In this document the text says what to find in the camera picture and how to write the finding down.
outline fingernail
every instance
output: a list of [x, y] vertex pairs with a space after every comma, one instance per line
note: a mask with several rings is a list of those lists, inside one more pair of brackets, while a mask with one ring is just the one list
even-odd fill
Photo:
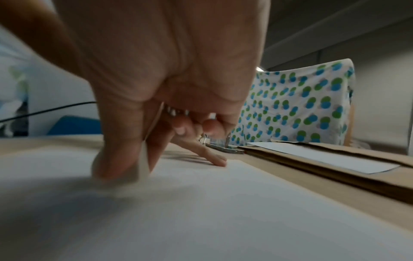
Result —
[[185, 128], [184, 127], [179, 127], [179, 128], [173, 128], [175, 130], [175, 132], [178, 135], [184, 135], [185, 134]]

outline white paper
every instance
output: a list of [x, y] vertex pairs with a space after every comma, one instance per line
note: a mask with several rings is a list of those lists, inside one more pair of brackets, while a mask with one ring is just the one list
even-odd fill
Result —
[[399, 164], [386, 163], [378, 160], [362, 159], [348, 155], [341, 155], [326, 151], [314, 150], [308, 147], [288, 144], [284, 142], [249, 142], [248, 144], [286, 154], [291, 154], [294, 156], [303, 157], [309, 160], [319, 161], [340, 168], [354, 170], [364, 174], [385, 172], [400, 167]]
[[90, 186], [96, 154], [0, 157], [1, 260], [413, 260], [413, 234], [241, 161], [165, 155], [120, 200]]

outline black cable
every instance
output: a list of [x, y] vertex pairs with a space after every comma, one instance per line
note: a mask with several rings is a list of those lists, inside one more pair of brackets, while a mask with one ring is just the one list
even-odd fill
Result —
[[60, 107], [56, 107], [56, 108], [52, 108], [52, 109], [48, 109], [48, 110], [44, 110], [44, 111], [38, 111], [38, 112], [34, 112], [34, 113], [20, 115], [20, 116], [16, 116], [16, 117], [13, 117], [13, 118], [3, 119], [3, 120], [0, 120], [0, 123], [4, 123], [4, 122], [10, 121], [10, 120], [17, 120], [17, 119], [21, 119], [21, 118], [26, 118], [26, 117], [30, 117], [30, 116], [34, 116], [34, 115], [38, 115], [38, 114], [43, 114], [43, 113], [46, 113], [46, 112], [57, 111], [57, 110], [61, 110], [61, 109], [69, 108], [69, 107], [85, 105], [85, 104], [95, 104], [95, 103], [96, 103], [95, 101], [86, 101], [86, 102], [74, 103], [74, 104], [60, 106]]

